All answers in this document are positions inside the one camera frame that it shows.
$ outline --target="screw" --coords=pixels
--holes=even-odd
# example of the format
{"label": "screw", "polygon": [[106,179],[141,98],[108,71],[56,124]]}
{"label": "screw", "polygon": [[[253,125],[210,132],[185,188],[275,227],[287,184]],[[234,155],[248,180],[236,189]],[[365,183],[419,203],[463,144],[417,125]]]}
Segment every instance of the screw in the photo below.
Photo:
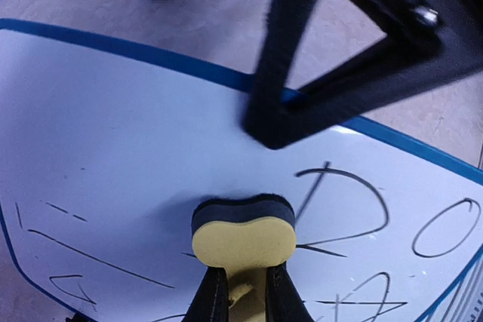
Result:
{"label": "screw", "polygon": [[439,16],[434,9],[425,5],[418,5],[413,9],[413,12],[416,14],[416,19],[424,26],[433,28],[438,25]]}

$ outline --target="blue whiteboard edge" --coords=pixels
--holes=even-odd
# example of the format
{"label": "blue whiteboard edge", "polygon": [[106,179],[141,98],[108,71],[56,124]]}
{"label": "blue whiteboard edge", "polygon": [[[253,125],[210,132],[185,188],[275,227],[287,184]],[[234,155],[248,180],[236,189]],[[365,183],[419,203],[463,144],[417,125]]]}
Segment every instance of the blue whiteboard edge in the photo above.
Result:
{"label": "blue whiteboard edge", "polygon": [[[22,32],[30,35],[37,35],[44,38],[50,38],[58,41],[63,41],[70,44],[76,44],[83,47],[93,48],[99,51],[109,52],[111,54],[117,54],[119,56],[131,58],[133,60],[139,60],[144,63],[150,63],[157,66],[162,66],[167,69],[172,69],[177,72],[182,72],[187,75],[192,75],[198,78],[202,78],[206,81],[211,81],[216,84],[221,84],[232,89],[240,90],[243,92],[249,92],[252,85],[252,75],[246,73],[237,72],[232,69],[227,69],[223,66],[218,66],[213,63],[208,63],[203,60],[197,60],[182,54],[176,54],[174,52],[166,51],[160,48],[152,47],[149,45],[139,44],[132,41],[125,41],[118,38],[113,38],[105,35],[98,35],[91,32],[83,32],[75,29],[63,28],[61,26],[51,26],[42,23],[29,22],[25,20],[15,19],[0,19],[0,30],[12,30],[15,32]],[[292,97],[296,97],[298,92],[294,90],[287,90],[284,95],[284,99],[289,100]],[[381,141],[397,149],[408,152],[423,160],[429,161],[435,165],[443,167],[457,175],[460,175],[466,179],[472,180],[480,185],[483,185],[483,171],[479,170],[472,165],[467,164],[464,161],[455,158],[431,147],[419,140],[414,139],[408,135],[400,133],[392,128],[379,124],[375,121],[369,120],[365,117],[355,117],[341,124],[343,127],[347,127],[356,132],[362,133],[375,140]],[[46,296],[52,298],[55,302],[61,304],[68,310],[79,313],[75,308],[67,305],[65,302],[59,300],[55,296],[52,296],[46,290],[43,290],[40,286],[35,284],[27,277],[19,266],[17,258],[15,256],[14,248],[12,246],[10,237],[8,236],[7,226],[3,217],[2,206],[0,205],[0,224],[5,236],[5,241],[8,246],[8,251],[11,255],[12,261],[19,271],[19,273],[28,281],[34,288],[44,293]],[[463,281],[465,276],[474,266],[474,264],[481,258],[483,254],[483,245],[479,248],[478,252],[471,258],[468,265],[461,271],[458,277],[451,283],[451,285],[437,298],[433,304],[426,309],[414,322],[422,322],[428,316],[434,313],[437,307],[448,297],[454,288]]]}

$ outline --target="whiteboard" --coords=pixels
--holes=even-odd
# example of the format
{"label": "whiteboard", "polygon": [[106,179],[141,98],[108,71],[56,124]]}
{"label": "whiteboard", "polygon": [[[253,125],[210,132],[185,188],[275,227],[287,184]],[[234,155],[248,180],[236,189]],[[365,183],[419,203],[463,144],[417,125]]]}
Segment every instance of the whiteboard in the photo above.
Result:
{"label": "whiteboard", "polygon": [[180,321],[205,273],[190,245],[195,207],[270,192],[297,212],[288,270],[315,320],[476,313],[478,170],[363,118],[268,150],[239,127],[248,77],[192,60],[182,72],[185,58],[166,53],[173,70],[46,29],[69,42],[0,30],[2,226],[44,293],[99,322]]}

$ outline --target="white board surface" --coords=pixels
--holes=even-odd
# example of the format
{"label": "white board surface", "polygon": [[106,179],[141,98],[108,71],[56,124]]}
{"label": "white board surface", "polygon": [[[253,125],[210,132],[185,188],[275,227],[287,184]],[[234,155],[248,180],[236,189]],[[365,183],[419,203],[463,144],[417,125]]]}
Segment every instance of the white board surface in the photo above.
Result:
{"label": "white board surface", "polygon": [[[483,187],[344,127],[270,151],[239,127],[247,98],[0,30],[0,205],[21,271],[99,322],[181,315],[205,272],[187,255],[194,208],[271,192],[298,211],[320,173],[296,174],[327,167],[297,221],[297,243],[322,252],[288,263],[307,308],[315,320],[336,308],[337,322],[417,320],[478,254]],[[468,312],[480,264],[448,320]]]}

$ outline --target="metal bolt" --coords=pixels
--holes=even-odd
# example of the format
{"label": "metal bolt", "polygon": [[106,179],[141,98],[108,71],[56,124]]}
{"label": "metal bolt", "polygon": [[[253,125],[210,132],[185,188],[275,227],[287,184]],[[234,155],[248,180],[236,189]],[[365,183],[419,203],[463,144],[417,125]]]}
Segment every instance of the metal bolt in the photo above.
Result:
{"label": "metal bolt", "polygon": [[413,9],[416,14],[416,19],[424,26],[435,27],[439,22],[439,14],[434,9],[428,8],[425,5],[418,5]]}

